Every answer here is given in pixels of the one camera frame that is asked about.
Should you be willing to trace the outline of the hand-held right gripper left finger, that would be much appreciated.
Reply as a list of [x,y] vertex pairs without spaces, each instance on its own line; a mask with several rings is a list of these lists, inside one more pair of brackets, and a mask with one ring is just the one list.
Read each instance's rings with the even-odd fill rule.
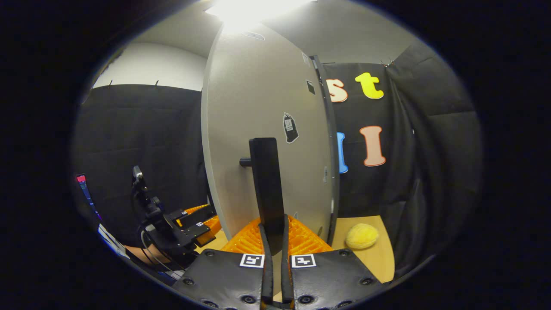
[[210,310],[263,310],[273,302],[273,259],[260,219],[222,249],[204,249],[173,290]]

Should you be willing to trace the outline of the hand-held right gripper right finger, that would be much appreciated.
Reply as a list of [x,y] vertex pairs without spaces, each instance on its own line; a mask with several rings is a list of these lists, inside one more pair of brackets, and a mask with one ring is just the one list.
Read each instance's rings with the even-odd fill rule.
[[292,310],[341,310],[370,300],[384,285],[352,250],[333,250],[287,216],[281,262],[282,300]]

